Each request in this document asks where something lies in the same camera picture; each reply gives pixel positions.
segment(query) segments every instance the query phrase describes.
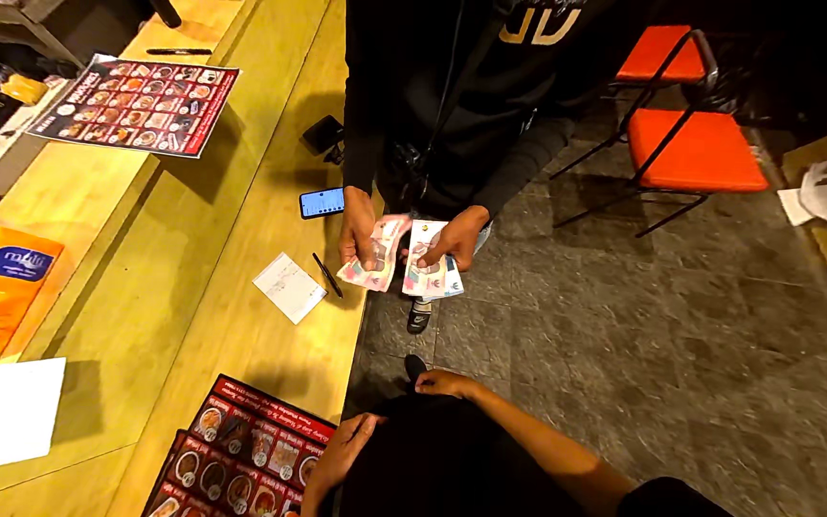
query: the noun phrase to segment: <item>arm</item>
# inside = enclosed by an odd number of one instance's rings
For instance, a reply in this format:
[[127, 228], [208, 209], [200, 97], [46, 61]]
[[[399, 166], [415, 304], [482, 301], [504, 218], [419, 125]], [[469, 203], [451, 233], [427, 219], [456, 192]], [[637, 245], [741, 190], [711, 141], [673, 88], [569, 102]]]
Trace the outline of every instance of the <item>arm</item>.
[[370, 29], [381, 23], [361, 0], [346, 4], [346, 102], [344, 104], [344, 187], [372, 194], [375, 170], [385, 147], [384, 106], [378, 65], [371, 53], [378, 49]]
[[356, 461], [363, 445], [369, 441], [375, 426], [384, 421], [385, 417], [363, 413], [340, 424], [305, 487], [302, 496], [302, 517], [318, 515], [321, 502], [327, 493], [343, 483], [346, 473]]
[[451, 371], [430, 370], [420, 374], [416, 391], [451, 394], [473, 402], [506, 429], [590, 515], [614, 516], [621, 499], [633, 489], [630, 480], [611, 465], [473, 379]]
[[[495, 216], [567, 146], [573, 121], [614, 80], [660, 5], [661, 0], [617, 0], [585, 27], [573, 29], [581, 32], [561, 56], [548, 99], [538, 107], [531, 127], [519, 136], [474, 196], [473, 204], [485, 207], [491, 217]], [[574, 49], [595, 52], [580, 54]]]

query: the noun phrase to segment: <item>menu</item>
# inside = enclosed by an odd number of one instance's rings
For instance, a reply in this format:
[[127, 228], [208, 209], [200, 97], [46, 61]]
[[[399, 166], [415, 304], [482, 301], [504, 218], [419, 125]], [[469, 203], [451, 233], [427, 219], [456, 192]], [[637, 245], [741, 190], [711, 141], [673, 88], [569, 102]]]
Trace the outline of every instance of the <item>menu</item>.
[[144, 517], [298, 517], [335, 426], [219, 375], [179, 429]]
[[240, 73], [237, 68], [96, 54], [75, 85], [27, 133], [199, 158]]

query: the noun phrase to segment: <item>black pen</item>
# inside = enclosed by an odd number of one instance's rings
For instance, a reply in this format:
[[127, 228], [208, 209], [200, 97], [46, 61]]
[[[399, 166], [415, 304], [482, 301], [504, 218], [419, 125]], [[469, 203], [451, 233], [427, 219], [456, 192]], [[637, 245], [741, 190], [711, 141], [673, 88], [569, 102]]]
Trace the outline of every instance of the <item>black pen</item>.
[[312, 252], [312, 257], [314, 257], [314, 261], [318, 263], [318, 267], [321, 268], [321, 272], [324, 273], [324, 276], [327, 277], [327, 281], [331, 283], [331, 287], [334, 288], [334, 291], [337, 293], [337, 296], [340, 298], [344, 297], [344, 292], [340, 290], [340, 287], [337, 286], [337, 281], [334, 280], [334, 277], [331, 276], [331, 272], [328, 271], [327, 266], [321, 262], [321, 259], [318, 258], [316, 253]]
[[212, 55], [210, 49], [149, 49], [145, 51], [152, 55]]

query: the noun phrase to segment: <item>stack of cash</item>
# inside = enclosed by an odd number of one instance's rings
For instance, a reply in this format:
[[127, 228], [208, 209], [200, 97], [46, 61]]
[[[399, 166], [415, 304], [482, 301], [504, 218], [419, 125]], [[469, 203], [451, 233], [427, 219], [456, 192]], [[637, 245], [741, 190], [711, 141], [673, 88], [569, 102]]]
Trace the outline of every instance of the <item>stack of cash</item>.
[[364, 270], [359, 259], [353, 257], [340, 268], [337, 276], [372, 291], [387, 291], [391, 277], [394, 276], [401, 237], [407, 230], [411, 230], [410, 253], [402, 291], [427, 300], [461, 294], [464, 287], [452, 256], [443, 255], [439, 262], [427, 268], [416, 265], [420, 257], [439, 241], [439, 232], [445, 225], [447, 223], [444, 221], [411, 220], [407, 215], [386, 215], [375, 223], [372, 230], [372, 270]]

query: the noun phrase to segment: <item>shoe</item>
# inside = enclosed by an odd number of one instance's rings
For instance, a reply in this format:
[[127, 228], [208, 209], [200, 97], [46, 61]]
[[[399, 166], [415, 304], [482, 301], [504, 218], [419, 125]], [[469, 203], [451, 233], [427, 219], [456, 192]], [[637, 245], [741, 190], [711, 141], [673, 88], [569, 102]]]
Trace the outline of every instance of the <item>shoe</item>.
[[419, 299], [413, 300], [411, 311], [407, 314], [407, 332], [413, 335], [421, 334], [429, 325], [429, 317], [433, 313], [433, 304]]
[[410, 382], [416, 383], [420, 373], [426, 371], [426, 363], [420, 359], [420, 356], [408, 354], [404, 358], [404, 370], [407, 371], [407, 378], [410, 379]]

